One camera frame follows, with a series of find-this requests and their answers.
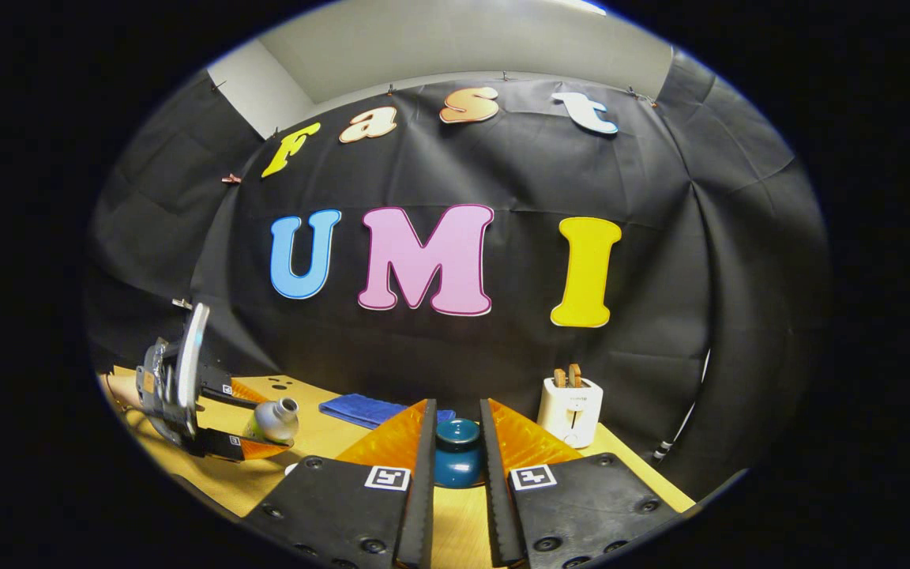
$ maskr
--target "blue letter u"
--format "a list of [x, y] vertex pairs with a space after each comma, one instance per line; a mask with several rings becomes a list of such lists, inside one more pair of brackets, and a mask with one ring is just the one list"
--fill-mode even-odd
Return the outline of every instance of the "blue letter u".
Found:
[[314, 230], [311, 243], [311, 268], [303, 277], [290, 270], [293, 258], [293, 234], [300, 227], [300, 217], [282, 217], [272, 224], [272, 262], [269, 273], [276, 292], [286, 298], [300, 300], [317, 295], [329, 277], [329, 252], [332, 249], [332, 227], [339, 222], [339, 209], [322, 209], [308, 217]]

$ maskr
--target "wooden table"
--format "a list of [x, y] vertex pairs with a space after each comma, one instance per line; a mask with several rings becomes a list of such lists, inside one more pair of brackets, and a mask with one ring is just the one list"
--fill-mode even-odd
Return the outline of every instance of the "wooden table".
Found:
[[[134, 371], [116, 368], [115, 375], [134, 375]], [[299, 405], [300, 429], [292, 449], [264, 460], [239, 464], [198, 458], [177, 449], [136, 410], [126, 411], [134, 436], [140, 440], [165, 471], [184, 477], [203, 493], [237, 515], [246, 515], [283, 479], [283, 471], [308, 454], [335, 458], [370, 430], [349, 424], [318, 411], [318, 404], [338, 397], [286, 375], [263, 375], [259, 378], [235, 378], [235, 381], [269, 399], [290, 397]], [[252, 411], [241, 407], [200, 398], [199, 426], [226, 432], [241, 432]], [[613, 436], [602, 424], [597, 426], [591, 446], [579, 450], [586, 457], [613, 453], [621, 458], [648, 486], [676, 511], [686, 511], [694, 501], [665, 480], [647, 462], [641, 460], [626, 444]], [[491, 566], [490, 538], [487, 533], [487, 502], [483, 486], [463, 490], [434, 489], [434, 569], [465, 569]]]

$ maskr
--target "screw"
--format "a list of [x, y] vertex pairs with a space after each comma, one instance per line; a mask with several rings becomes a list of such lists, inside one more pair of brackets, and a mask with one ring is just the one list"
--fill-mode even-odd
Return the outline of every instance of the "screw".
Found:
[[267, 515], [271, 515], [272, 518], [283, 519], [283, 512], [278, 511], [272, 504], [262, 504], [262, 511], [266, 512]]
[[563, 543], [563, 541], [560, 541], [560, 537], [549, 536], [543, 537], [540, 541], [536, 541], [532, 547], [536, 551], [553, 551], [556, 548], [559, 548], [561, 543]]
[[567, 563], [564, 563], [563, 568], [567, 569], [568, 567], [577, 567], [578, 565], [582, 565], [582, 563], [584, 563], [585, 561], [588, 561], [589, 559], [591, 559], [591, 557], [585, 557], [585, 556], [575, 557], [574, 559], [571, 559]]
[[375, 539], [360, 541], [360, 547], [367, 553], [384, 553], [387, 549], [382, 540]]

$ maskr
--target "letter m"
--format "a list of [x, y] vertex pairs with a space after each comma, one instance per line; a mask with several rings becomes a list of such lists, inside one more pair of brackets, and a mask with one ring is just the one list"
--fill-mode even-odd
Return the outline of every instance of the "letter m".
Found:
[[416, 309], [440, 273], [434, 310], [454, 316], [490, 312], [491, 299], [483, 294], [483, 232], [492, 220], [494, 210], [485, 205], [452, 205], [422, 245], [402, 208], [370, 210], [364, 215], [371, 230], [367, 288], [357, 302], [370, 310], [393, 309], [398, 298], [389, 289], [391, 270], [405, 303]]

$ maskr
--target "blue mug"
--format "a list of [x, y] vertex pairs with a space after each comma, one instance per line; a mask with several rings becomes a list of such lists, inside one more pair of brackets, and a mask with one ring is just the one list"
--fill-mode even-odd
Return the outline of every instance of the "blue mug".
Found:
[[438, 424], [434, 450], [434, 485], [469, 488], [483, 479], [483, 447], [479, 425], [468, 419]]

